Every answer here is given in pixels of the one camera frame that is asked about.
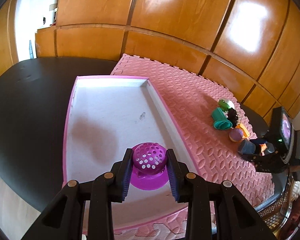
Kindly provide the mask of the purple perforated dome toy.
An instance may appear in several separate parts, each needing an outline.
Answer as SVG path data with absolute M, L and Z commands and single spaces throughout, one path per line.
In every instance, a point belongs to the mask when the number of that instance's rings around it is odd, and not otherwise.
M 153 191 L 168 182 L 167 149 L 156 142 L 143 142 L 133 148 L 133 171 L 130 183 L 145 191 Z

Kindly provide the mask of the yellow plastic piece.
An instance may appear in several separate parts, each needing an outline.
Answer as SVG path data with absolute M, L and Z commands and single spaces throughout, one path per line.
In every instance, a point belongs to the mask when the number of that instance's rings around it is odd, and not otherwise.
M 243 137 L 248 139 L 250 137 L 250 132 L 246 128 L 246 126 L 243 123 L 239 123 L 236 128 L 240 129 L 243 133 Z

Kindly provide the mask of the dark brown massage brush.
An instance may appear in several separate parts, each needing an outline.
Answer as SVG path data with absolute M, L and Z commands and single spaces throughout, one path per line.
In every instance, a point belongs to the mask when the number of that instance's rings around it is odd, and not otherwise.
M 237 115 L 237 111 L 234 108 L 228 109 L 227 119 L 231 122 L 232 128 L 235 128 L 237 126 L 239 118 Z

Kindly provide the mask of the teal plastic cup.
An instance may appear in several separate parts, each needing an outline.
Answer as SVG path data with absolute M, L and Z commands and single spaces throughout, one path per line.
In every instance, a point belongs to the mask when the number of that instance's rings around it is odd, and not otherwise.
M 211 114 L 213 118 L 213 127 L 217 130 L 226 131 L 232 128 L 232 123 L 227 119 L 220 107 L 217 107 Z

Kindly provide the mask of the green white plug device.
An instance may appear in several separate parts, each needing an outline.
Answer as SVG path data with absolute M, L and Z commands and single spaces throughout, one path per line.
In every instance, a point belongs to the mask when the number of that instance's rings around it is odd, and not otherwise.
M 235 109 L 234 103 L 229 99 L 221 98 L 218 100 L 218 104 L 223 112 L 228 112 L 231 108 Z

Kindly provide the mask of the black rimmed clear jar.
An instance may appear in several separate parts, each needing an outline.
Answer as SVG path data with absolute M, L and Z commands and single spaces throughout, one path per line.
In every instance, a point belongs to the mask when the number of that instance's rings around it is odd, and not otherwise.
M 256 145 L 248 139 L 243 139 L 238 146 L 238 153 L 244 154 L 254 154 L 256 151 Z

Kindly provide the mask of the purple oval case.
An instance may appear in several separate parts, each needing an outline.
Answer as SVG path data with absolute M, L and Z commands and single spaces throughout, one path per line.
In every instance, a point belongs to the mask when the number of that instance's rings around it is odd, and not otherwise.
M 233 142 L 239 142 L 243 139 L 243 131 L 240 128 L 233 128 L 229 132 L 229 138 Z

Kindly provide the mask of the pink white shallow tray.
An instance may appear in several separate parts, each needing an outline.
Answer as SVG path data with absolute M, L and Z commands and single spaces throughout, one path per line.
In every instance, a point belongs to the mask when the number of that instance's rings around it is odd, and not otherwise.
M 136 76 L 79 76 L 71 92 L 63 141 L 64 181 L 94 180 L 126 149 L 157 142 L 198 172 L 185 138 L 158 90 Z

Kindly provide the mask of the pink foam puzzle mat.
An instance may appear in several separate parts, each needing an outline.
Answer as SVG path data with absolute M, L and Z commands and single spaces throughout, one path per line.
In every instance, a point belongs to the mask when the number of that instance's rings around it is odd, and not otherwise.
M 232 181 L 253 207 L 274 195 L 272 176 L 256 172 L 251 163 L 238 156 L 237 143 L 230 140 L 229 132 L 213 127 L 211 114 L 218 100 L 229 99 L 249 137 L 258 137 L 257 129 L 230 90 L 184 69 L 128 54 L 121 57 L 111 74 L 149 78 L 172 113 L 204 179 L 214 183 Z

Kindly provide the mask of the blue foam mat piece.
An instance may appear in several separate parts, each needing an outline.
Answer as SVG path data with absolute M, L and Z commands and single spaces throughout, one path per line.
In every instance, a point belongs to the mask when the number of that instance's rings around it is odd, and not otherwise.
M 30 56 L 30 59 L 34 58 L 33 48 L 32 48 L 32 41 L 31 40 L 29 40 L 29 56 Z

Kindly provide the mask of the wooden wall cabinet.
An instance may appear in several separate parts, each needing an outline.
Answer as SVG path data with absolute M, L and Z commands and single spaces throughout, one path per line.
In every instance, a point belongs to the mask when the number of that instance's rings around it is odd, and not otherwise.
M 300 112 L 300 9 L 293 0 L 58 0 L 38 57 L 137 55 L 224 85 L 269 118 Z

